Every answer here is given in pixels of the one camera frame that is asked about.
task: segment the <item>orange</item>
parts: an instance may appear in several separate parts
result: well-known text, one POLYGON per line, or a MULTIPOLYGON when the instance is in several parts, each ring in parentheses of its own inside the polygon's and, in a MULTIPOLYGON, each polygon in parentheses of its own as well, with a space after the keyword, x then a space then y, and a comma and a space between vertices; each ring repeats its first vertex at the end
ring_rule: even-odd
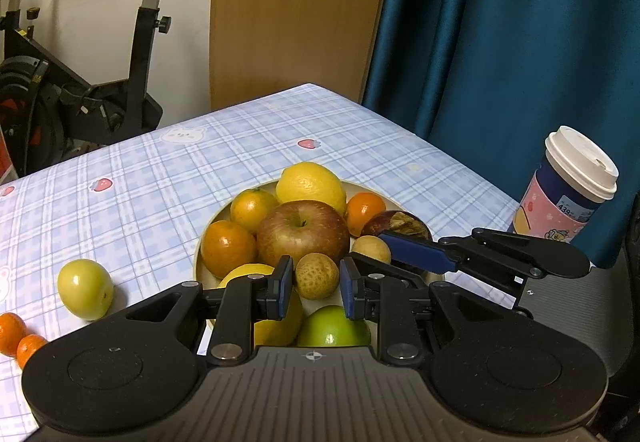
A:
POLYGON ((362 228, 377 213, 386 211, 386 205, 382 198, 374 193, 358 193, 351 197, 347 203, 347 227, 349 233, 359 237, 362 228))
POLYGON ((278 200, 270 192, 260 188, 247 189, 231 202, 231 221, 255 235, 260 222, 277 206, 278 200))
POLYGON ((200 244, 200 254, 207 270, 222 279, 233 269, 253 263, 258 250, 255 238, 246 229, 221 219, 207 227, 200 244))
POLYGON ((27 335, 27 327, 19 316, 12 312, 0 315, 0 354, 15 357, 18 343, 27 335))
POLYGON ((31 334, 22 338, 20 344, 18 344, 18 353, 15 356, 18 361, 18 366, 20 366, 20 368, 24 368, 24 365, 27 364, 27 361, 31 356, 46 344, 47 340, 42 336, 37 336, 36 334, 31 334))

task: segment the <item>exercise bike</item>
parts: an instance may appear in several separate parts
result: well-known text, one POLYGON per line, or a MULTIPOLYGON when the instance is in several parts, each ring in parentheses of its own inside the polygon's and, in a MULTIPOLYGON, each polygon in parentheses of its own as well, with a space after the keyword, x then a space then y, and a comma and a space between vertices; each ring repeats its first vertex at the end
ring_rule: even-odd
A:
MULTIPOLYGON (((33 25, 20 27, 20 0, 9 0, 0 18, 0 126, 19 176, 158 127, 162 108, 146 86, 156 29, 171 25, 158 18, 159 3, 143 0, 138 9, 129 76, 91 84, 34 40, 33 25)), ((39 11, 28 9, 27 20, 39 11)))

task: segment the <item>plaid tablecloth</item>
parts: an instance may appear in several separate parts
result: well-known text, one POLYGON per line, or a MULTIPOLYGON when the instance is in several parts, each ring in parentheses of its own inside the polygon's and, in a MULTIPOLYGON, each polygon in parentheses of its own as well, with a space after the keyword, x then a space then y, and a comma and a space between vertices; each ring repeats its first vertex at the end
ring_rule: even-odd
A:
MULTIPOLYGON (((116 307, 191 279, 210 217, 238 192, 304 160, 395 200, 436 237, 505 229, 518 205, 412 133, 306 84, 1 186, 0 313, 15 311, 48 340, 84 326, 56 292, 60 268, 79 257, 110 272, 116 307)), ((513 302, 469 276, 449 276, 513 302)), ((20 369, 0 356, 0 441, 23 440, 35 428, 20 369)))

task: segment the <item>white cup lid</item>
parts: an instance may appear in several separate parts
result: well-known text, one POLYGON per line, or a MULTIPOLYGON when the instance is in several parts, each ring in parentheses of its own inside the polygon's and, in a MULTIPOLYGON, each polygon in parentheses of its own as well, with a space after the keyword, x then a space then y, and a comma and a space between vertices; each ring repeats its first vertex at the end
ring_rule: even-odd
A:
POLYGON ((547 158, 558 174, 585 197, 601 202, 616 194, 618 168, 602 149, 569 126, 560 126, 545 140, 547 158))

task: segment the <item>apple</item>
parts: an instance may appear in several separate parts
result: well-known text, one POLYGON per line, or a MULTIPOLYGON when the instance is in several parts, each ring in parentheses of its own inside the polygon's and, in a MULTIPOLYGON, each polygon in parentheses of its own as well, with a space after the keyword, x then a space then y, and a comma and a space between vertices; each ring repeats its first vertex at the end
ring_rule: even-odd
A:
POLYGON ((113 300, 113 282, 105 268, 90 259, 70 261, 58 274, 58 294, 74 315, 95 321, 107 313, 113 300))
POLYGON ((296 346, 367 346, 371 332, 365 321, 351 321, 344 308, 328 305, 319 308, 302 323, 296 346))
POLYGON ((337 265, 349 252, 347 224, 332 206, 316 200, 296 200, 273 209, 256 235, 263 263, 276 266, 289 255, 294 267, 311 252, 327 255, 337 265))

